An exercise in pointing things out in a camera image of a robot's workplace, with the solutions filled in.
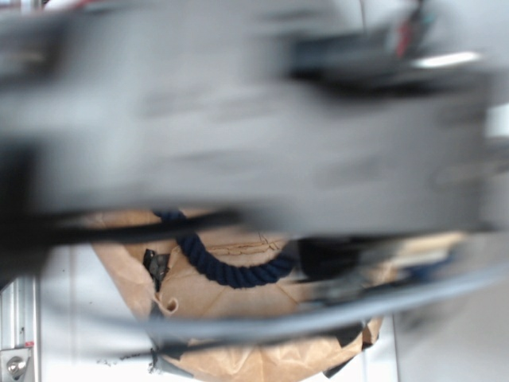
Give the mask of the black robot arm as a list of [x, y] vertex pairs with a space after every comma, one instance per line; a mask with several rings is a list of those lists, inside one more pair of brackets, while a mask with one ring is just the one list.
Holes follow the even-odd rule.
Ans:
[[505, 1], [1, 9], [1, 277], [59, 244], [241, 223], [294, 238], [496, 224]]

